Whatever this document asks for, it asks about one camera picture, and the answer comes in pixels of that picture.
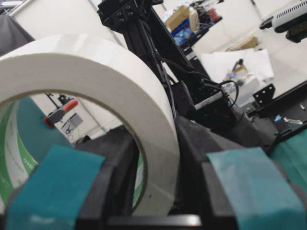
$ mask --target masking tape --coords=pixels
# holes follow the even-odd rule
[[[144,186],[134,214],[167,214],[175,196],[178,140],[167,95],[137,56],[97,37],[57,35],[2,56],[0,69],[0,106],[31,94],[62,92],[120,118],[144,160]]]

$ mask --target white paper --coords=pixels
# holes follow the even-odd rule
[[[214,52],[202,54],[201,62],[213,81],[222,82],[237,61],[244,60],[249,72],[261,80],[274,77],[274,72],[267,50],[246,49],[234,52]]]

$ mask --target black mount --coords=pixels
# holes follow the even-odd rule
[[[194,109],[195,105],[217,94],[218,90],[205,84],[205,82],[210,81],[205,71],[201,74],[195,72],[194,67],[187,60],[182,49],[175,43],[173,37],[152,8],[154,4],[162,2],[153,0],[122,0],[117,2],[104,0],[98,5],[98,14],[103,25],[124,35],[128,49],[142,59],[154,72],[164,86],[170,103],[175,104],[179,115],[197,120],[200,124],[210,123],[213,126],[214,124],[219,126],[221,124],[220,118],[223,117],[213,115],[210,116],[213,117],[213,120],[210,118],[210,121],[208,121],[207,110],[196,111]],[[163,59],[175,64],[167,63],[179,81],[179,89],[176,84],[170,87],[169,76],[162,65]],[[175,88],[180,93],[174,93],[173,95]],[[218,101],[216,107],[220,107],[220,105],[228,110],[225,116],[227,117],[226,123],[229,125],[235,124],[236,116],[233,115],[232,109],[229,109],[229,99],[223,97]]]

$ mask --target gray fabric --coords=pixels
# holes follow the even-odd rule
[[[30,34],[12,17],[0,15],[0,56],[32,41]]]

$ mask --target small label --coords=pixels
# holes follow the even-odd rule
[[[81,125],[83,120],[78,114],[74,114],[69,118],[65,124],[62,126],[61,131],[70,136],[74,129],[76,129],[79,125]]]

